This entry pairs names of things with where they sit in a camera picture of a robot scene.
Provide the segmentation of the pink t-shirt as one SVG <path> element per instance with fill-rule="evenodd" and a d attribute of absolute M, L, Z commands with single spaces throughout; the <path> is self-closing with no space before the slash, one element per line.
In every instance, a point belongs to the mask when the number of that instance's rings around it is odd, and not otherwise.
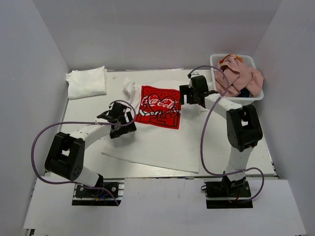
<path fill-rule="evenodd" d="M 214 78 L 216 90 L 221 95 L 238 97 L 243 88 L 250 91 L 251 97 L 258 97 L 262 92 L 264 78 L 261 72 L 248 67 L 238 55 L 225 56 L 219 61 L 218 69 Z"/>

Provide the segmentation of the white red-print t-shirt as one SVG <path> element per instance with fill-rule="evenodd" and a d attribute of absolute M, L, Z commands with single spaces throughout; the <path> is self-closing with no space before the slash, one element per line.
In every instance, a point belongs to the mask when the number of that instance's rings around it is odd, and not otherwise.
<path fill-rule="evenodd" d="M 136 131 L 104 138 L 101 153 L 132 163 L 198 173 L 205 109 L 180 103 L 180 86 L 187 84 L 160 80 L 141 85 L 125 78 L 123 92 L 136 110 Z"/>

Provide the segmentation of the blue t-shirt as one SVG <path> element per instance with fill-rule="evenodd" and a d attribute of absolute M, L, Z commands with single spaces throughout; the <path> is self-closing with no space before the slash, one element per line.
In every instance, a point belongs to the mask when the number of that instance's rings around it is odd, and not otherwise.
<path fill-rule="evenodd" d="M 250 97 L 250 95 L 251 95 L 250 91 L 246 88 L 243 88 L 240 91 L 240 94 L 238 95 L 238 97 L 248 98 L 248 97 Z"/>

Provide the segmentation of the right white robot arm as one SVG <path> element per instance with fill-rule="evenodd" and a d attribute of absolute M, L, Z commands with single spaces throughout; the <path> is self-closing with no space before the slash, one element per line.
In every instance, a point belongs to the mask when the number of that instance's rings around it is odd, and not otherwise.
<path fill-rule="evenodd" d="M 246 167 L 263 133 L 254 105 L 240 105 L 209 90 L 204 76 L 188 75 L 190 82 L 180 89 L 181 104 L 198 104 L 226 120 L 227 139 L 231 145 L 229 161 L 220 186 L 208 186 L 209 197 L 238 197 L 246 186 Z"/>

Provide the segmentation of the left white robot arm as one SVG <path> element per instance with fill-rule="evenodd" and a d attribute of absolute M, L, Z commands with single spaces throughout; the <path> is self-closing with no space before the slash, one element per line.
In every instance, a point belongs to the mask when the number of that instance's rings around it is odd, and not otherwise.
<path fill-rule="evenodd" d="M 135 132 L 135 109 L 131 104 L 117 100 L 110 104 L 109 110 L 98 115 L 93 122 L 78 122 L 84 127 L 72 132 L 59 132 L 54 136 L 45 170 L 59 175 L 70 182 L 83 185 L 93 196 L 103 193 L 103 176 L 84 166 L 86 149 L 101 138 L 110 139 Z"/>

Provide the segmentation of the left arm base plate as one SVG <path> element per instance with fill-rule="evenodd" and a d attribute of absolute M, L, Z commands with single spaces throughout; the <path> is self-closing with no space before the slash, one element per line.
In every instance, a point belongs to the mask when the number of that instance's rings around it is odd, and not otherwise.
<path fill-rule="evenodd" d="M 118 206 L 123 198 L 124 180 L 106 179 L 103 188 L 106 188 L 113 196 L 104 190 L 92 190 L 84 188 L 81 184 L 75 185 L 73 192 L 73 206 Z"/>

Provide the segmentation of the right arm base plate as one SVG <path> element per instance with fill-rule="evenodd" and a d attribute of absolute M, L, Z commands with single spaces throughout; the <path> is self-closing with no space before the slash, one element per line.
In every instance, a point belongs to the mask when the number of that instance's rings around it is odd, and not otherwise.
<path fill-rule="evenodd" d="M 227 192 L 220 181 L 207 181 L 200 190 L 205 193 L 207 209 L 253 208 L 249 183 Z"/>

